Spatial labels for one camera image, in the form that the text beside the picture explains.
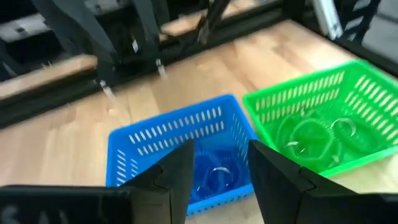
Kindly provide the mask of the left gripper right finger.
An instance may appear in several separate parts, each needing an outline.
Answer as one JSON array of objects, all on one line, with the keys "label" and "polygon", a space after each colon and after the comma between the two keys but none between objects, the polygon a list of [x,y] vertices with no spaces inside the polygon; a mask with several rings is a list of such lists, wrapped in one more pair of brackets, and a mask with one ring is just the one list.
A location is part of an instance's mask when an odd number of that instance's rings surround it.
[{"label": "left gripper right finger", "polygon": [[397,194],[356,193],[258,140],[248,162],[265,223],[397,223]]}]

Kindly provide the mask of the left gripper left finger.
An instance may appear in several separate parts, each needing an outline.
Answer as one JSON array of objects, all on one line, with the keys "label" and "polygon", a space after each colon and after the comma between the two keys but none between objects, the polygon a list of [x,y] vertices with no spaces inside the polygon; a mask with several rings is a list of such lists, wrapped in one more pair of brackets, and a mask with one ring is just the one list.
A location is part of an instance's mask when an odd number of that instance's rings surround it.
[{"label": "left gripper left finger", "polygon": [[3,186],[1,223],[184,223],[193,164],[189,140],[119,187]]}]

